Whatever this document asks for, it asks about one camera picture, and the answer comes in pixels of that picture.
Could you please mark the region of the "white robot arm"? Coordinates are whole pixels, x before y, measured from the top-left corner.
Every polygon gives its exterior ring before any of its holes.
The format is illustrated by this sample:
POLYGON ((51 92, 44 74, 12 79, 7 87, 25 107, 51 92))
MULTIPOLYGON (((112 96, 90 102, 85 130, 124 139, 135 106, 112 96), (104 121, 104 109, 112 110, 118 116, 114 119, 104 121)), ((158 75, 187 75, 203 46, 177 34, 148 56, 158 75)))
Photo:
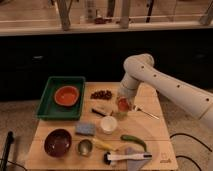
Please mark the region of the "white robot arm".
POLYGON ((156 70, 153 57, 147 53, 126 58, 123 67, 125 74, 118 88, 120 96, 134 98, 139 85, 145 82, 213 128, 213 93, 156 70))

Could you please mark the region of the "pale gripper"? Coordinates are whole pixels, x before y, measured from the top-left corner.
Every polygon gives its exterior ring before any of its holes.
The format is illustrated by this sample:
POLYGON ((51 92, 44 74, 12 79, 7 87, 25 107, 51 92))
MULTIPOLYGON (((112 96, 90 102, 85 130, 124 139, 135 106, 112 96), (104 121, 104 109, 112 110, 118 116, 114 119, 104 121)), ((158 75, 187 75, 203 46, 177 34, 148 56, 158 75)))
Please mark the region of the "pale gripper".
POLYGON ((128 111, 131 111, 133 104, 134 104, 135 95, 136 95, 135 90, 127 89, 125 87, 120 87, 118 89, 117 98, 116 98, 117 107, 118 107, 118 101, 120 99, 126 99, 128 104, 129 104, 129 110, 128 111))

